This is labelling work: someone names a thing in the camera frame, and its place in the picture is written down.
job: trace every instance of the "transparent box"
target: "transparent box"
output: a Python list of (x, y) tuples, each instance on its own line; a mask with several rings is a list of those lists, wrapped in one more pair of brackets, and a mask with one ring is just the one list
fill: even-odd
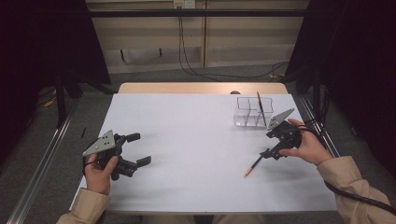
[(261, 97), (261, 100), (263, 113), (260, 110), (258, 97), (238, 97), (233, 114), (234, 125), (267, 128), (274, 112), (272, 99)]

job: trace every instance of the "gray floor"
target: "gray floor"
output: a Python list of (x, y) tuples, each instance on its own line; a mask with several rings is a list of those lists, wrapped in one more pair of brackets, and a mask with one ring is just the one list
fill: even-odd
[[(239, 77), (216, 77), (221, 81), (269, 81), (271, 78), (262, 76), (271, 70), (271, 65), (252, 65), (237, 67), (218, 67), (196, 69), (202, 73), (216, 73), (223, 75), (238, 75)], [(285, 67), (276, 73), (283, 73)], [(116, 90), (123, 82), (143, 81), (213, 81), (196, 75), (188, 75), (182, 70), (168, 70), (157, 72), (144, 72), (134, 74), (112, 75), (113, 84), (109, 86)], [(24, 223), (54, 223), (58, 217), (68, 211), (81, 178), (81, 152), (98, 136), (112, 96), (105, 95), (89, 86), (81, 84), (84, 95), (76, 100), (67, 98), (66, 104), (71, 108), (77, 104), (76, 111), (64, 135), (56, 154), (45, 173), (43, 183), (39, 186), (30, 210), (26, 214)], [(287, 84), (288, 91), (295, 93), (294, 83)], [(382, 190), (389, 196), (391, 203), (396, 204), (396, 181), (371, 155), (370, 149), (363, 139), (355, 136), (350, 131), (351, 124), (344, 116), (336, 103), (330, 101), (330, 110), (327, 114), (326, 129), (331, 135), (338, 151), (342, 156), (352, 156), (364, 178), (371, 185)], [(50, 107), (39, 106), (20, 142), (15, 146), (3, 165), (0, 176), (0, 223), (6, 223), (18, 199), (24, 193), (35, 168), (40, 163), (47, 146), (55, 132), (57, 123), (56, 105)], [(205, 223), (206, 217), (201, 217), (200, 222)], [(343, 223), (336, 212), (315, 212), (289, 215), (267, 216), (269, 224), (281, 223)], [(104, 223), (137, 223), (138, 218), (120, 214), (106, 214)]]

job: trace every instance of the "forearm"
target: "forearm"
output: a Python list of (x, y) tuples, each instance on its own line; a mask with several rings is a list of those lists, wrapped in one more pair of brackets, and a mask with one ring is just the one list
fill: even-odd
[[(351, 157), (325, 161), (318, 166), (318, 171), (326, 182), (338, 189), (389, 204), (385, 194), (371, 188), (361, 178), (361, 173)], [(396, 217), (385, 210), (339, 195), (335, 197), (338, 212), (345, 223), (396, 223)]]
[(57, 223), (95, 223), (105, 211), (109, 202), (110, 197), (104, 194), (80, 189), (70, 213), (62, 215)]

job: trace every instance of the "person's left hand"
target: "person's left hand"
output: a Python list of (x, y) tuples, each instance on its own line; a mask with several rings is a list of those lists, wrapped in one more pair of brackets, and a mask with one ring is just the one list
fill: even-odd
[(97, 193), (108, 195), (110, 193), (110, 176), (117, 166), (119, 158), (112, 157), (104, 170), (96, 162), (97, 154), (91, 154), (88, 162), (93, 162), (85, 167), (87, 189)]

